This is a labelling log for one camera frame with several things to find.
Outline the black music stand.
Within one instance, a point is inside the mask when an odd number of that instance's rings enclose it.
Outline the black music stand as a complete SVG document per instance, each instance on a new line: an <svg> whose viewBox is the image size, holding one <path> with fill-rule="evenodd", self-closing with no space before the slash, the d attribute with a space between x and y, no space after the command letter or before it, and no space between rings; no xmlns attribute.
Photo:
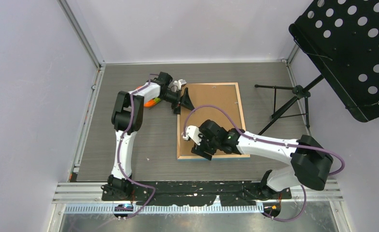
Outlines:
<svg viewBox="0 0 379 232"><path fill-rule="evenodd" d="M320 74L306 87L294 87L270 124L307 100L322 80L357 121L379 117L379 0L314 0L288 30Z"/></svg>

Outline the orange horseshoe toy block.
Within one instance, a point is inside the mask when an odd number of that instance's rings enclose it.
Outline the orange horseshoe toy block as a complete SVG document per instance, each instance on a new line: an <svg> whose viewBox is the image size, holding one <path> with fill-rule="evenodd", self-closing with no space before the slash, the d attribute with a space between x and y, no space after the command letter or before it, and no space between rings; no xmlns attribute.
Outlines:
<svg viewBox="0 0 379 232"><path fill-rule="evenodd" d="M137 95L141 95L144 97L145 100L148 100L144 104L144 107L150 108L161 102L161 99L158 97L159 87L149 86L144 88L144 86L139 86L137 90Z"/></svg>

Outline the brown backing board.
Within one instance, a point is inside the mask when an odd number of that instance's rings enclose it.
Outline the brown backing board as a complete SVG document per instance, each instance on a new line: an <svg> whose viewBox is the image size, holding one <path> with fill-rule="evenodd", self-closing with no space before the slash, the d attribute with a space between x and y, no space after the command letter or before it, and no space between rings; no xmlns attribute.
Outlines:
<svg viewBox="0 0 379 232"><path fill-rule="evenodd" d="M194 107L201 105L214 105L227 113L235 125L245 130L245 120L241 103L238 83L200 83L187 84L185 88ZM182 138L184 122L190 110L183 108L177 120L177 159L178 160L203 160L201 156L191 153L194 146L193 141L185 141ZM200 126L207 119L216 122L225 130L230 130L234 126L229 119L219 110L212 107L205 107L196 110L189 118L187 126Z"/></svg>

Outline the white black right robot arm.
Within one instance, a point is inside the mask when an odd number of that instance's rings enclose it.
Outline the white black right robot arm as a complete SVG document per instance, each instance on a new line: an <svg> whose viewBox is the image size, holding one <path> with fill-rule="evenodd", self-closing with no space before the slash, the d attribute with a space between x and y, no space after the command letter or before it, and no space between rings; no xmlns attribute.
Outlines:
<svg viewBox="0 0 379 232"><path fill-rule="evenodd" d="M265 172L257 188L264 199L300 185L324 190L333 164L332 156L307 135L300 139L277 139L238 128L226 130L208 119L198 127L185 127L182 138L193 141L191 152L207 160L220 150L227 154L256 155L286 164L284 168Z"/></svg>

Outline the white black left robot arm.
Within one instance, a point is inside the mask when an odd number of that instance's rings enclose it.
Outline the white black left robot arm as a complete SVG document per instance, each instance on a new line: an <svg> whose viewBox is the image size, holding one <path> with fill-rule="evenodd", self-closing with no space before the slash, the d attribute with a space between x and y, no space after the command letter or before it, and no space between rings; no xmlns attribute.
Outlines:
<svg viewBox="0 0 379 232"><path fill-rule="evenodd" d="M114 165L101 186L103 201L125 201L132 198L135 186L142 184L132 180L133 145L143 121L144 105L155 98L169 102L174 114L180 114L181 108L193 110L195 107L189 97L187 82L184 79L174 81L166 72L151 74L145 84L132 91L119 91L112 112L116 137Z"/></svg>

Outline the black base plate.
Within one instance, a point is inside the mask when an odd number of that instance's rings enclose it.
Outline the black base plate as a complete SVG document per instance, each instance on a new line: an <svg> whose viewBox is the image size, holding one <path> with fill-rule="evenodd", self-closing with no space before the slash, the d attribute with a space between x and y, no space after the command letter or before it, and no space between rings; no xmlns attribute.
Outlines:
<svg viewBox="0 0 379 232"><path fill-rule="evenodd" d="M210 206L219 200L222 206L251 206L254 201L291 199L285 189L270 198L253 181L143 181L140 184L110 181L101 186L103 201L129 201L142 206Z"/></svg>

